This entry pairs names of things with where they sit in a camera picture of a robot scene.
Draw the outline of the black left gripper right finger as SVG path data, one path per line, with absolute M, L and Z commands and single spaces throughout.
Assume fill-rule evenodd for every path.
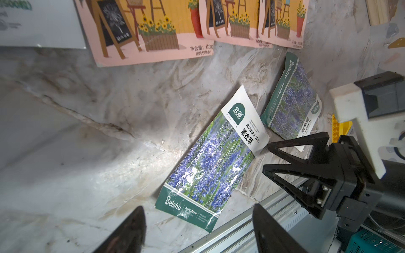
M 259 253 L 307 253 L 260 204 L 253 207 L 252 221 Z

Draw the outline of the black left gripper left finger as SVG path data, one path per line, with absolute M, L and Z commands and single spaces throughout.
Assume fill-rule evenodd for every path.
M 146 228 L 144 209 L 138 206 L 94 253 L 141 253 Z

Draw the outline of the lavender seed packet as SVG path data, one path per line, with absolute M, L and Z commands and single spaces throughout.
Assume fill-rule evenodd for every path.
M 283 140 L 308 136 L 322 110 L 297 55 L 288 52 L 284 71 L 271 95 L 261 121 Z
M 164 183 L 156 209 L 212 232 L 270 137 L 240 86 Z

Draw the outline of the sunflower seed packet pink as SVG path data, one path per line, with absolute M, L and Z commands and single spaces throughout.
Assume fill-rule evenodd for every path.
M 198 1 L 76 1 L 98 67 L 207 57 Z
M 260 1 L 202 0 L 198 2 L 205 39 L 233 45 L 272 48 L 258 37 Z
M 309 4 L 309 0 L 260 1 L 258 38 L 265 43 L 302 49 Z

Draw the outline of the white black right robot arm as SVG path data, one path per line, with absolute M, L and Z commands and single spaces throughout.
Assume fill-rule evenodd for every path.
M 384 229 L 405 226 L 405 165 L 385 160 L 387 174 L 378 178 L 371 162 L 351 136 L 328 144 L 327 132 L 271 142 L 268 151 L 286 164 L 265 164 L 263 175 L 290 194 L 317 219 L 336 212 L 339 226 L 357 231 L 380 213 L 393 218 Z

